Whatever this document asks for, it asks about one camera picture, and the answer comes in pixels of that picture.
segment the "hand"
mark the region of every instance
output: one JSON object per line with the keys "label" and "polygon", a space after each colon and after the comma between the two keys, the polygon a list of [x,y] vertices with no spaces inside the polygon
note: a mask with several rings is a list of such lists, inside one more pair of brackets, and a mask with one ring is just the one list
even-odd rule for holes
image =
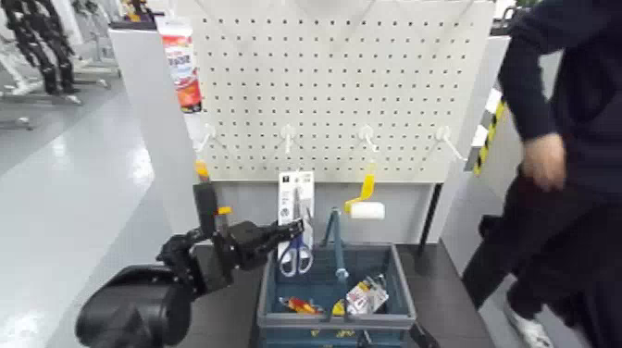
{"label": "hand", "polygon": [[557,133],[542,135],[525,142],[523,173],[545,192],[562,190],[566,181],[566,149]]}

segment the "basket handle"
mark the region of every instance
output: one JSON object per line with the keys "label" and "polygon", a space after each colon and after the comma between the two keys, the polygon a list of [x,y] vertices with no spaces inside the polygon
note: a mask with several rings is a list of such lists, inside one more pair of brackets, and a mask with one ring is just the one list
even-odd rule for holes
{"label": "basket handle", "polygon": [[[335,244],[335,261],[337,264],[337,270],[335,271],[335,276],[337,280],[342,285],[342,293],[343,293],[343,309],[344,314],[343,318],[345,321],[352,321],[350,314],[348,313],[348,277],[350,274],[348,270],[345,268],[345,262],[343,261],[343,241],[342,241],[342,232],[341,232],[341,223],[339,220],[341,212],[338,208],[333,207],[330,211],[329,224],[326,228],[326,234],[324,235],[324,239],[320,243],[320,246],[325,247],[329,243],[330,232],[332,231],[334,236],[334,244]],[[327,312],[327,317],[322,321],[330,321],[332,317],[332,310]]]}

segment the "yellow and black warning tape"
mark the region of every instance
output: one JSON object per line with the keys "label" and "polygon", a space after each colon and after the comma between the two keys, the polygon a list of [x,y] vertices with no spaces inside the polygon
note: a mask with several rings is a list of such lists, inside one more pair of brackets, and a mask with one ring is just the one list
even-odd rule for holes
{"label": "yellow and black warning tape", "polygon": [[478,161],[475,162],[475,166],[473,167],[473,172],[476,176],[479,176],[479,174],[481,174],[481,168],[484,166],[484,163],[486,163],[486,158],[488,158],[491,143],[497,133],[497,125],[501,121],[501,118],[504,116],[504,111],[506,108],[507,104],[505,103],[505,100],[501,98],[501,101],[499,102],[499,105],[497,105],[497,109],[495,110],[494,115],[492,115],[492,121],[490,127],[488,128],[488,136],[486,137],[486,142],[484,142],[484,146],[482,146],[479,150]]}

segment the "table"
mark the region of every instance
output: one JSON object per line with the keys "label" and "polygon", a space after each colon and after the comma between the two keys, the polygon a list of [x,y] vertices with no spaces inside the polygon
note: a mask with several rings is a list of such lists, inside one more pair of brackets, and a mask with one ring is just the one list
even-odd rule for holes
{"label": "table", "polygon": [[[494,348],[442,243],[428,245],[421,256],[416,245],[398,245],[398,251],[418,319],[441,348]],[[211,247],[200,245],[196,254],[204,263],[211,256]],[[235,282],[228,289],[197,300],[190,331],[179,347],[253,348],[262,272],[235,272]],[[409,340],[405,347],[417,345]]]}

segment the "scissors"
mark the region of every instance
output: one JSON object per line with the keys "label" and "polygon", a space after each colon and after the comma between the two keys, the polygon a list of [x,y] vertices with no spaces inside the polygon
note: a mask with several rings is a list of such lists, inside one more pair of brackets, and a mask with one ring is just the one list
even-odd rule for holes
{"label": "scissors", "polygon": [[[300,212],[300,192],[298,188],[293,190],[293,219],[302,218]],[[307,219],[311,218],[311,212],[309,208],[306,209],[306,217],[303,218],[303,223],[308,224]],[[313,266],[313,254],[309,246],[305,244],[303,235],[299,235],[294,238],[279,259],[280,273],[285,277],[294,277],[299,274],[305,274]]]}

